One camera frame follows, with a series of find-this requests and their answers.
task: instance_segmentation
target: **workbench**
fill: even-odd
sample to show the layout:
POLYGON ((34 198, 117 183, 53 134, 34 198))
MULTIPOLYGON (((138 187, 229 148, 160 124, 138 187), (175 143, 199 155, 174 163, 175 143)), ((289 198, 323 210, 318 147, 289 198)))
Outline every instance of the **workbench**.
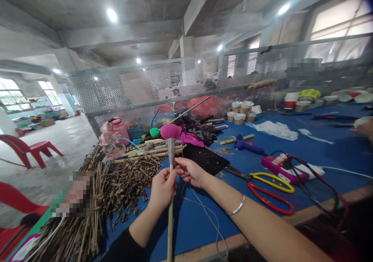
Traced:
MULTIPOLYGON (((308 112, 311 112, 313 115, 338 112, 337 114, 339 115, 362 117, 367 116, 370 113, 369 111, 363 111, 363 107, 364 104, 344 103, 335 106, 323 106, 312 109, 308 112)), ((233 167, 245 174, 260 171, 269 172, 261 165, 262 156, 256 155, 247 150, 236 151, 234 149, 234 143, 220 145, 220 141, 236 137, 239 133, 242 133, 244 136, 254 134, 255 137, 247 141, 253 142, 253 145, 256 147, 263 147, 268 154, 276 150, 283 150, 305 160, 312 165, 330 166, 340 169, 347 169, 366 175, 372 175, 371 168, 373 164, 373 151, 367 138, 352 133, 346 127, 336 128, 327 125, 330 123, 335 123, 335 121, 311 120, 311 118, 312 115, 285 116, 276 112, 273 114, 260 115, 260 118, 258 118, 255 123, 260 124, 267 120, 274 123, 281 122, 286 124, 292 131, 297 131, 298 129, 307 129, 313 134, 313 136, 335 142, 334 144, 331 145, 313 140, 300 134, 299 131, 297 131, 299 133, 298 139, 295 141, 289 141, 270 136, 263 132, 258 132, 257 130, 246 125, 236 126, 233 123, 226 121, 225 124, 228 125, 228 128, 223 130, 223 133, 218 137, 217 142, 214 142, 210 149, 218 153, 217 149, 219 148, 230 148, 231 152, 234 154, 220 155, 229 160, 233 167)), ((165 159, 163 165, 168 167, 169 160, 165 159)), ((368 178, 330 169, 325 169, 325 172, 326 174, 324 178, 340 194, 343 194, 349 203, 362 200, 373 194, 372 186, 370 186, 372 184, 372 180, 368 178)), ((249 198, 260 203, 254 194, 248 189, 247 184, 243 179, 226 171, 223 171, 222 174, 218 174, 217 177, 225 181, 227 184, 233 186, 241 193, 244 193, 249 198)), ((174 254, 176 256, 175 261, 198 261, 216 256, 215 228, 212 226, 201 206, 190 203, 181 197, 184 181, 180 179, 180 177, 178 177, 176 181, 178 188, 176 191, 177 195, 174 199, 173 230, 174 254)), ((298 187, 295 187, 294 194, 288 194, 257 180, 253 180, 253 183, 267 189, 270 192, 276 193, 293 204, 297 213, 291 217, 284 217, 284 220, 290 224, 300 224, 308 221, 309 219, 315 218, 320 214, 319 209, 313 206, 311 200, 298 187)), ((317 200, 319 202, 323 202, 323 206, 331 210, 333 207, 333 195, 331 191, 317 180, 311 180, 307 182, 307 185, 313 191, 313 193, 315 193, 317 200)), ((207 195, 207 193, 200 189, 195 190, 197 191, 198 196, 203 204, 213 210, 213 212, 216 214, 219 220, 220 232, 224 238, 226 238, 229 249, 234 249, 247 244, 247 240, 243 235, 241 235, 236 225, 230 220, 228 215, 226 215, 226 213, 207 195)), ((192 201, 197 201, 193 192, 188 186, 185 188, 185 197, 192 201)), ((273 203, 277 204, 279 207, 286 208, 284 204, 275 200, 273 200, 273 203)), ((140 197, 137 208, 140 210, 145 209, 147 204, 148 202, 143 202, 142 197, 140 197)), ((167 257, 167 218, 168 209, 164 211, 161 218, 157 222, 146 248, 150 261, 160 261, 166 259, 167 257)), ((129 215, 128 221, 122 224, 119 223, 113 229, 110 228, 108 230, 108 238, 105 248, 108 249, 119 234, 129 227, 135 219, 136 216, 131 214, 129 215)), ((35 233, 36 228, 37 226, 35 226, 30 233, 33 233, 33 230, 35 233)), ((225 246, 222 241, 219 242, 219 250, 225 250, 225 246)))

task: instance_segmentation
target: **pile of dried branches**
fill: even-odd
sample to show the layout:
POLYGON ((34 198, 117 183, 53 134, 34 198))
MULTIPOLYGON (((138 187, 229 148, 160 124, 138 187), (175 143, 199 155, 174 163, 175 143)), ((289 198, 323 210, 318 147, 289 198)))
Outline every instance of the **pile of dried branches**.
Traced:
MULTIPOLYGON (((93 212, 91 217, 67 217, 51 239, 40 249, 31 261, 91 261, 99 253, 99 243, 106 231, 108 218, 114 219, 113 226, 121 217, 121 222, 137 209, 139 197, 147 201, 145 189, 152 184, 153 177, 158 173, 162 157, 128 158, 125 162, 109 162, 103 164, 103 152, 97 145, 86 156, 80 171, 91 171, 93 212)), ((28 256, 40 246, 53 232, 60 218, 51 218, 43 226, 43 235, 28 256)))

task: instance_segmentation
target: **scissors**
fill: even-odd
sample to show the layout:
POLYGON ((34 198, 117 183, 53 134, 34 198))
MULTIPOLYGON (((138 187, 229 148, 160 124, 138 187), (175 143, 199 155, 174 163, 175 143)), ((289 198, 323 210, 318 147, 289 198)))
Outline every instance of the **scissors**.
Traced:
POLYGON ((291 203, 289 203, 288 201, 286 201, 285 199, 281 198, 280 196, 277 196, 276 194, 273 194, 261 187, 258 187, 256 186, 255 184, 252 184, 251 181, 253 178, 257 179, 257 180, 260 180, 272 187, 275 187, 281 191, 284 191, 284 192, 287 192, 287 193, 294 193, 295 189, 293 186, 291 186, 289 183, 287 183, 286 181, 282 180, 281 178, 275 176, 275 175, 272 175, 272 174, 269 174, 269 173, 263 173, 263 172, 259 172, 259 173, 252 173, 250 175, 246 175, 242 172, 240 172, 239 170, 233 168, 232 166, 227 166, 224 168, 225 170, 227 170, 228 172, 234 174, 234 175, 237 175, 241 178, 243 178, 244 180, 246 180, 246 182, 248 183, 248 187, 250 188, 250 190, 254 193, 254 195, 263 203, 265 204, 266 206, 270 207, 271 209, 279 212, 279 213, 282 213, 282 214, 285 214, 285 215, 293 215, 295 213, 295 209, 293 207, 293 205, 291 203), (275 183, 272 183, 272 182, 269 182, 268 180, 265 180, 259 176, 268 176, 268 177, 271 177, 281 183, 283 183, 287 188, 284 188, 282 186, 279 186, 275 183), (264 198, 262 198, 258 192, 256 191, 260 191, 260 192, 263 192, 264 194, 267 194, 283 203, 285 203, 289 208, 290 210, 283 210, 283 209, 280 209, 274 205, 272 205, 270 202, 267 202, 264 198))

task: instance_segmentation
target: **ceiling light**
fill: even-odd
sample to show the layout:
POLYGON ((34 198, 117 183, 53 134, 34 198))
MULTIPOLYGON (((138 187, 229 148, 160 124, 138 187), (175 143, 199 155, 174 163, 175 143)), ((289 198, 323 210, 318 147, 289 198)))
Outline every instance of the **ceiling light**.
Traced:
POLYGON ((280 8, 279 15, 284 14, 289 9, 289 7, 290 7, 290 4, 286 4, 282 8, 280 8))
POLYGON ((111 22, 115 23, 118 20, 117 14, 113 9, 108 9, 107 13, 111 22))

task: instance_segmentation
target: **plastic chair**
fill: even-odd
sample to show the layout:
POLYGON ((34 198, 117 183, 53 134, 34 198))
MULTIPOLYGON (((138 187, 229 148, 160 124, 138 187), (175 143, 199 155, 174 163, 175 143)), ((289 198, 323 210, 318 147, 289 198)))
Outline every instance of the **plastic chair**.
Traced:
MULTIPOLYGON (((30 214, 37 213, 40 216, 49 209, 50 206, 39 206, 27 199, 20 191, 15 189, 10 184, 0 182, 0 203, 4 203, 22 213, 30 214)), ((21 229, 19 225, 15 228, 5 229, 0 228, 0 250, 10 241, 15 233, 21 229)), ((7 247, 5 252, 0 256, 0 261, 5 260, 14 250, 14 248, 23 240, 23 238, 31 230, 31 227, 25 228, 18 237, 7 247)))
POLYGON ((50 141, 41 141, 31 146, 28 146, 23 140, 8 135, 0 135, 0 140, 9 145, 24 163, 25 167, 30 169, 31 164, 27 158, 27 152, 30 152, 31 155, 36 159, 41 168, 45 168, 45 163, 40 156, 40 152, 44 153, 48 157, 52 157, 52 153, 48 148, 54 150, 58 155, 63 156, 63 154, 50 142, 50 141))

